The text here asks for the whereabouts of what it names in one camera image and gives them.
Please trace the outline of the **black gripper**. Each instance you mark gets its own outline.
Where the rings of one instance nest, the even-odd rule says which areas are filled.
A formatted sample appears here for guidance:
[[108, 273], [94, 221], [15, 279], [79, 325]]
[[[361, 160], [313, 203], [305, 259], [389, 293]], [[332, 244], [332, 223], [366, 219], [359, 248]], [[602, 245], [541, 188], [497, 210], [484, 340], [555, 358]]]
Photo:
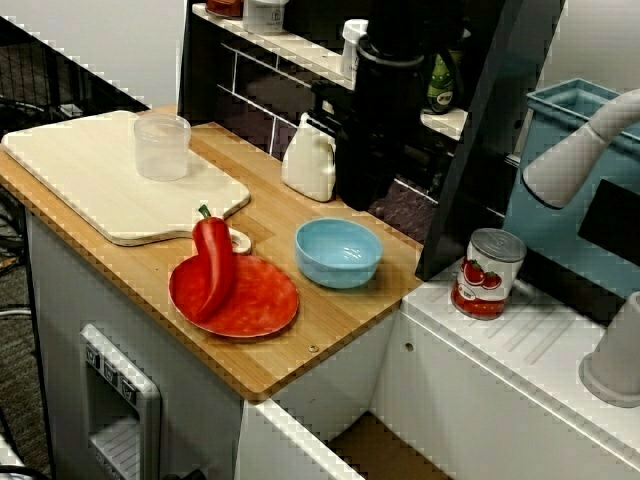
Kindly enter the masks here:
[[423, 55], [412, 58], [357, 54], [354, 86], [328, 80], [312, 83], [312, 124], [336, 140], [336, 171], [343, 202], [366, 211], [384, 198], [395, 173], [426, 170], [420, 146], [420, 114], [425, 103]]

